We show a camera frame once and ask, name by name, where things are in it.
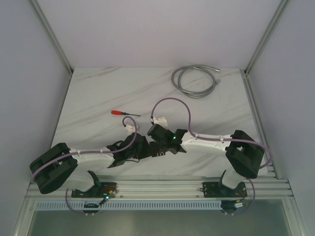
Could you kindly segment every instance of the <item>gray floor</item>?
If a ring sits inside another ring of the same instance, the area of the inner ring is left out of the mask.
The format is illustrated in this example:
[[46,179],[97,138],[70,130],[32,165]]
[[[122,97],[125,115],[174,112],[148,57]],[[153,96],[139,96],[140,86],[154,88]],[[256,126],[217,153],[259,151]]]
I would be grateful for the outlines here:
[[108,211],[84,217],[70,211],[38,211],[29,236],[286,236],[281,201],[256,201],[241,216],[213,210]]

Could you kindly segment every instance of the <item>wall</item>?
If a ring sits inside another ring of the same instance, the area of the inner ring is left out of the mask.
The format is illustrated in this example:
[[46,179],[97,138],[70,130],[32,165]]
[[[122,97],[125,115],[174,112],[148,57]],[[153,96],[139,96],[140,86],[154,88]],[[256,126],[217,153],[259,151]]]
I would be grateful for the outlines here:
[[291,1],[252,73],[277,171],[315,234],[315,1]]
[[0,229],[9,236],[29,164],[49,148],[68,75],[27,0],[0,2],[0,32]]
[[38,0],[72,67],[245,69],[280,0]]

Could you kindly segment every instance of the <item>table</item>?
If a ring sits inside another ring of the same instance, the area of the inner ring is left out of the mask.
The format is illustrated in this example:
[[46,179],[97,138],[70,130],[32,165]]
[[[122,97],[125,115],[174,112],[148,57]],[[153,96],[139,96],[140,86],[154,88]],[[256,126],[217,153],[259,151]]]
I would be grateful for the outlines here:
[[[111,110],[120,110],[134,117],[139,132],[145,135],[149,128],[153,106],[165,97],[185,101],[192,113],[192,129],[201,134],[233,134],[236,129],[259,141],[241,72],[237,68],[223,68],[213,72],[220,83],[205,98],[193,99],[176,90],[169,67],[105,67],[75,68],[53,145],[65,142],[69,147],[101,149],[118,140],[127,132],[122,126],[123,116],[114,116]],[[188,71],[182,85],[189,90],[204,90],[212,83],[201,71]],[[155,112],[167,119],[169,129],[186,129],[188,114],[176,101],[164,101]],[[227,158],[208,153],[167,153],[149,157],[139,163],[126,162],[122,166],[103,169],[98,175],[107,176],[198,176],[220,177],[230,167]],[[259,175],[267,174],[266,168]]]

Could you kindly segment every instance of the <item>black cable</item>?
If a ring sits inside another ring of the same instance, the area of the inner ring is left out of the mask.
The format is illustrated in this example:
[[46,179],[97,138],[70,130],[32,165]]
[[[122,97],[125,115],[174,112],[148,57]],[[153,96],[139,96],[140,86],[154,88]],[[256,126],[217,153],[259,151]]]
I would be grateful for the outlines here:
[[135,163],[139,163],[139,162],[140,162],[140,160],[138,160],[138,161],[134,161],[134,160],[126,160],[126,161],[133,161],[133,162],[135,162]]

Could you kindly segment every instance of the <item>screwdriver handle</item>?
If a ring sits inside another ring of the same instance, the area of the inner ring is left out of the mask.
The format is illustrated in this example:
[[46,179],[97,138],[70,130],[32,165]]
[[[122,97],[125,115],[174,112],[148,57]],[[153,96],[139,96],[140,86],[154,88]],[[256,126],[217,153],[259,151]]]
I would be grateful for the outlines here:
[[115,110],[112,111],[112,114],[113,115],[128,115],[126,112],[115,111]]

